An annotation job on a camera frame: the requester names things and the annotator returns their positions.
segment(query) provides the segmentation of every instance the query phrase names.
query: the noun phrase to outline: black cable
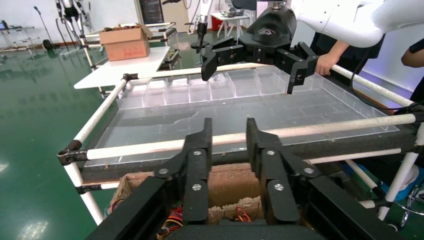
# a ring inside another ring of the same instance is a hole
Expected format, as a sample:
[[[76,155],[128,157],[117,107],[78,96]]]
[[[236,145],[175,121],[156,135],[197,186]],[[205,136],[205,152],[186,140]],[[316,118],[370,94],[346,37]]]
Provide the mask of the black cable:
[[[219,13],[220,13],[223,17],[227,17],[227,16],[225,16],[225,15],[223,14],[223,12],[221,11],[221,0],[219,0],[219,1],[218,1],[218,10],[219,10]]]
[[[188,10],[191,6],[192,6],[192,2],[193,2],[193,0],[190,0],[190,4],[188,5],[188,7],[187,7],[187,5],[186,5],[186,0],[182,0],[182,3],[184,4],[184,8],[186,9],[186,10]]]
[[[419,102],[415,102],[409,106],[403,106],[403,107],[394,107],[394,108],[385,108],[385,107],[380,107],[380,106],[376,106],[372,103],[367,102],[366,100],[362,99],[357,92],[354,90],[354,77],[355,75],[359,74],[359,68],[360,66],[362,66],[362,64],[364,64],[364,61],[367,59],[369,53],[370,53],[371,48],[368,48],[363,56],[363,58],[361,59],[361,61],[359,62],[359,64],[356,66],[354,72],[352,72],[352,77],[350,78],[350,84],[349,84],[349,89],[350,91],[353,93],[353,95],[355,95],[355,97],[357,97],[359,100],[361,100],[364,104],[371,106],[375,109],[379,109],[379,110],[409,110],[413,107],[419,106],[421,104],[424,104],[424,100],[419,101]]]
[[[201,1],[201,0],[199,0],[199,2],[197,3],[196,10],[194,10],[193,17],[191,18],[191,21],[190,21],[190,26],[193,24],[193,20],[194,20],[194,19],[195,19],[195,17],[196,17],[196,13],[198,12],[199,5],[200,5],[200,1]]]

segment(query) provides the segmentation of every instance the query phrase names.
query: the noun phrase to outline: robot logo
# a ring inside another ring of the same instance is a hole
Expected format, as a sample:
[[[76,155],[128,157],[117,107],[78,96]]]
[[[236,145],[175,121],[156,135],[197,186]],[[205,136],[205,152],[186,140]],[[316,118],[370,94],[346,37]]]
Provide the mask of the robot logo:
[[[257,32],[259,35],[271,35],[276,33],[274,30],[268,28],[259,29]]]

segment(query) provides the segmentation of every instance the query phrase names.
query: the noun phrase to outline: metal frame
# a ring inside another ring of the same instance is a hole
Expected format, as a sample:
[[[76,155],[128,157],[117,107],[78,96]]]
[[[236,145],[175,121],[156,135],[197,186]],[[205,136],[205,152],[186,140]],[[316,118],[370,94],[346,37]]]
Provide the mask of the metal frame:
[[[233,65],[224,65],[219,66],[217,68],[218,72],[223,71],[231,71],[231,70],[241,70],[241,69],[249,69],[249,68],[260,68],[268,65],[257,64],[257,63],[243,63],[243,64],[233,64]],[[346,69],[343,69],[339,66],[334,66],[333,70],[338,73],[345,75],[346,77],[352,77],[352,73]],[[172,70],[172,71],[163,71],[163,72],[154,72],[150,75],[140,75],[142,78],[160,78],[160,77],[168,77],[168,76],[178,76],[178,75],[190,75],[190,74],[199,74],[199,68],[190,68],[190,69],[181,69],[181,70]],[[99,206],[95,202],[91,191],[94,190],[103,190],[103,189],[112,189],[118,186],[118,183],[104,183],[104,184],[83,184],[83,178],[80,170],[77,167],[78,161],[89,161],[92,159],[104,158],[104,157],[112,157],[112,156],[125,156],[131,154],[140,154],[140,153],[152,153],[159,152],[172,149],[181,149],[182,144],[184,144],[184,140],[176,140],[176,141],[165,141],[165,142],[156,142],[156,143],[147,143],[147,144],[137,144],[137,145],[128,145],[128,146],[119,146],[119,147],[110,147],[110,148],[98,148],[98,149],[88,149],[88,150],[80,150],[83,143],[93,131],[94,127],[99,123],[102,116],[105,114],[107,109],[111,106],[112,102],[117,97],[118,93],[125,87],[126,83],[131,80],[138,80],[138,73],[134,74],[124,74],[122,80],[115,86],[115,88],[111,91],[109,96],[105,99],[105,101],[100,105],[100,107],[96,110],[96,112],[92,115],[92,117],[88,120],[88,122],[82,127],[82,129],[78,132],[78,134],[74,137],[71,143],[61,152],[57,154],[57,157],[63,167],[65,168],[69,178],[74,184],[77,192],[81,195],[84,204],[87,206],[91,216],[94,218],[95,222],[99,225],[104,217],[102,211],[100,211]],[[375,83],[372,83],[365,78],[355,76],[353,79],[355,82],[362,84],[364,86],[371,86],[371,89],[376,89],[380,95],[400,104],[403,107],[409,106],[411,101],[393,93],[387,89],[382,87],[377,87]],[[289,127],[289,128],[280,128],[280,129],[272,129],[266,132],[278,135],[280,138],[288,137],[288,136],[307,136],[319,133],[329,133],[336,131],[346,131],[346,130],[356,130],[363,129],[369,127],[378,127],[378,126],[388,126],[388,125],[403,125],[403,124],[411,124],[411,123],[420,123],[424,121],[424,113],[411,113],[404,115],[394,115],[394,116],[386,116],[386,117],[377,117],[377,118],[369,118],[362,120],[351,120],[351,121],[343,121],[332,124],[317,124],[317,125],[308,125],[308,126],[300,126],[300,127]],[[213,136],[212,142],[214,145],[218,144],[228,144],[234,142],[244,142],[245,135],[244,133],[236,133],[236,134],[227,134],[220,136]],[[424,145],[424,125],[420,125],[417,139],[415,142],[416,147],[422,147]],[[389,211],[390,204],[394,201],[395,196],[398,194],[402,183],[404,182],[407,173],[411,169],[414,164],[418,154],[412,152],[408,152],[405,156],[404,161],[402,162],[396,177],[391,184],[388,193],[385,195],[384,204],[379,204],[375,201],[367,201],[364,202],[363,205],[367,206],[381,206],[378,212],[378,217],[381,220],[387,215]],[[355,163],[349,161],[349,159],[354,158],[365,158],[372,156],[382,156],[389,154],[400,153],[400,148],[388,149],[382,151],[371,151],[371,152],[361,152],[355,154],[346,154],[339,156],[332,156],[324,158],[316,158],[316,159],[307,159],[309,163],[317,164],[322,162],[335,162],[335,161],[343,161],[348,160],[348,163],[354,167],[355,171],[359,173],[359,176],[364,179],[364,181],[375,189],[375,185],[372,184],[369,177],[362,171],[360,168],[355,167]]]
[[[0,31],[1,35],[3,36],[4,41],[6,42],[8,48],[0,49],[0,53],[28,50],[29,53],[32,55],[33,52],[31,51],[31,48],[35,48],[36,46],[39,46],[39,45],[41,45],[44,48],[44,46],[42,44],[34,44],[33,43],[33,40],[40,39],[40,37],[37,36],[36,38],[31,38],[30,35],[27,32],[28,29],[35,29],[35,27],[26,26],[26,27],[19,27],[19,28],[11,28],[11,29],[7,29],[7,30],[1,30]],[[11,41],[8,38],[8,36],[10,36],[11,31],[19,32],[21,40]],[[26,37],[24,37],[24,35],[22,34],[22,31],[24,31],[26,33]],[[23,44],[25,44],[25,46],[18,46],[17,44],[19,44],[19,43],[23,43]]]

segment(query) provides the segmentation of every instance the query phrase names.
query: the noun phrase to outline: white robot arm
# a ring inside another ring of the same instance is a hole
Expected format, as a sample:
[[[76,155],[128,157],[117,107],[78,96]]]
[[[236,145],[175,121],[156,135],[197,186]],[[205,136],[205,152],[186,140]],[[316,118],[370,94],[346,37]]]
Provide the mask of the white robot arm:
[[[317,33],[359,48],[374,46],[385,33],[424,24],[424,0],[283,0],[280,3]],[[211,4],[212,0],[201,0],[200,22],[204,25]]]

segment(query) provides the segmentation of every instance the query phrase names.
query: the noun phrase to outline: white tube frame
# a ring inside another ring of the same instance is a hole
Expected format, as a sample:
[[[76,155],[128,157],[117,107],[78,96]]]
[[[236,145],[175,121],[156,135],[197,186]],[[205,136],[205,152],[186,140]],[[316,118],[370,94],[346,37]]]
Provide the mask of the white tube frame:
[[[388,125],[402,125],[412,124],[415,122],[415,116],[413,114],[394,115],[394,116],[383,116],[369,119],[351,120],[351,121],[340,121],[334,123],[307,125],[307,126],[295,126],[287,128],[278,128],[271,130],[264,130],[266,133],[277,135],[279,138],[290,138],[299,136],[308,136],[314,134],[325,134],[339,131],[348,131],[356,129],[382,127]],[[232,133],[225,135],[217,135],[212,137],[213,146],[226,145],[226,144],[237,144],[244,143],[246,141],[246,134]],[[104,159],[121,157],[128,155],[138,154],[149,154],[166,151],[181,150],[184,145],[184,139],[162,141],[162,142],[151,142],[125,146],[105,147],[89,149],[87,151],[87,158],[89,160]]]
[[[224,65],[219,66],[217,68],[217,72],[222,71],[231,71],[231,70],[240,70],[240,69],[249,69],[249,68],[259,68],[259,67],[266,67],[267,65],[263,64],[257,64],[257,63],[242,63],[242,64],[233,64],[233,65]],[[343,74],[346,77],[352,76],[352,73],[350,71],[347,71],[339,66],[333,67],[333,69],[336,69],[338,73]],[[172,71],[164,71],[164,72],[155,72],[148,76],[148,78],[162,78],[162,77],[168,77],[168,76],[179,76],[179,75],[191,75],[191,74],[199,74],[200,68],[191,68],[191,69],[180,69],[180,70],[172,70]],[[383,87],[379,87],[378,85],[366,80],[365,78],[355,76],[354,81],[364,85],[369,86],[370,89],[375,90],[376,92],[384,97],[389,98],[390,100],[400,104],[403,107],[409,106],[412,102],[408,99],[401,97],[397,95],[396,93],[393,93]],[[118,93],[122,90],[122,88],[126,85],[126,80],[121,80],[121,82],[115,86],[113,91],[110,93],[110,95],[105,99],[105,101],[100,105],[100,107],[96,110],[94,115],[88,120],[88,122],[84,125],[84,127],[79,131],[79,133],[74,138],[75,140],[80,141],[81,143],[84,142],[84,140],[88,137],[88,135],[91,133],[93,128],[96,126],[96,124],[99,122],[100,118],[104,115],[106,110],[109,108],[109,106],[112,104],[112,102],[117,97]],[[328,133],[328,132],[334,132],[332,129],[337,129],[337,131],[346,131],[346,130],[354,130],[354,129],[361,129],[361,128],[367,128],[367,127],[375,127],[375,126],[387,126],[387,125],[400,125],[400,124],[408,124],[408,123],[414,123],[416,120],[415,116],[413,114],[405,114],[405,115],[397,115],[397,116],[386,116],[386,117],[378,117],[378,118],[369,118],[369,119],[362,119],[362,120],[354,120],[354,121],[345,121],[345,122],[337,122],[332,123],[331,126],[328,124],[317,124],[317,125],[310,125],[310,126],[303,126],[303,127],[292,127],[292,128],[281,128],[281,129],[273,129],[269,132],[273,134],[277,134],[280,137],[288,137],[290,135],[293,135],[294,132],[296,132],[293,136],[304,136],[304,135],[311,135],[311,134],[319,134],[319,133]],[[243,136],[243,133],[236,133],[236,134],[229,134],[228,135],[221,135],[221,136],[214,136],[214,142],[217,140],[220,140],[223,144],[228,139],[240,139]],[[181,148],[181,142],[180,141],[168,141],[173,142],[174,148],[178,149]],[[424,145],[424,125],[421,124],[417,133],[417,140],[415,142],[417,145],[422,146]],[[120,146],[117,147],[119,149],[125,148],[127,146]],[[87,157],[89,156],[89,153],[91,157],[93,156],[93,151],[96,152],[97,149],[90,149],[87,151]],[[328,162],[334,162],[334,161],[342,161],[347,160],[348,158],[354,159],[354,158],[364,158],[364,157],[371,157],[371,156],[382,156],[382,155],[388,155],[388,154],[396,154],[399,153],[401,150],[399,148],[395,149],[388,149],[388,150],[382,150],[382,151],[373,151],[373,152],[363,152],[363,153],[354,153],[354,154],[346,154],[346,155],[340,155],[340,156],[331,156],[327,157]],[[404,161],[402,162],[396,177],[394,178],[389,191],[386,195],[386,200],[388,202],[393,202],[396,195],[399,192],[400,185],[404,182],[406,178],[406,173],[411,169],[412,165],[414,164],[416,158],[416,153],[409,152],[406,154]],[[318,163],[322,162],[324,158],[316,158],[316,159],[307,159],[310,163]],[[76,163],[71,163],[68,166],[64,166],[66,169],[67,174],[69,175],[69,178],[71,179],[72,183],[75,187],[80,187],[83,184],[83,179],[81,176],[81,172],[79,171]],[[117,182],[111,182],[111,183],[103,183],[100,185],[102,189],[111,189],[118,186]],[[100,217],[101,211],[93,199],[90,192],[86,192],[81,195],[81,198],[84,201],[84,204],[87,206],[91,216],[94,218],[97,225],[101,223],[103,220],[103,216]],[[389,211],[389,208],[387,207],[381,207],[378,212],[378,217],[383,220],[386,217],[387,212]]]

